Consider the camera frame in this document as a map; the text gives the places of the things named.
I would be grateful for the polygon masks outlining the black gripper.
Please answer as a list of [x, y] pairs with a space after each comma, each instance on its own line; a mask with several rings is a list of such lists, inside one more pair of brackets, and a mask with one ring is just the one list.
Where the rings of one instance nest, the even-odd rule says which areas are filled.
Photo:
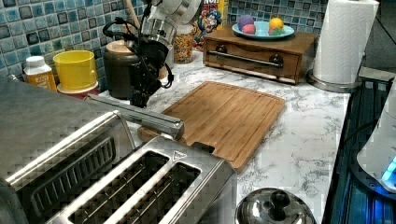
[[133, 87], [137, 91], [131, 93], [130, 105], [140, 108], [146, 107], [149, 97], [159, 88], [169, 88], [169, 83], [163, 85], [159, 80], [160, 70], [165, 67], [168, 48], [156, 41], [128, 42], [130, 50], [139, 61], [137, 74], [133, 77]]

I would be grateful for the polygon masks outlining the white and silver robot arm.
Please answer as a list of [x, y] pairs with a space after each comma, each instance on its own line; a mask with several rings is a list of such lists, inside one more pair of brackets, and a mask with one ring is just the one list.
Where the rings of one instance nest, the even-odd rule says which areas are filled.
[[127, 49], [138, 59], [130, 70], [130, 104], [145, 107], [159, 88], [172, 86], [174, 76], [166, 63], [173, 47], [177, 27], [198, 18], [202, 0], [144, 0], [147, 7], [141, 26]]

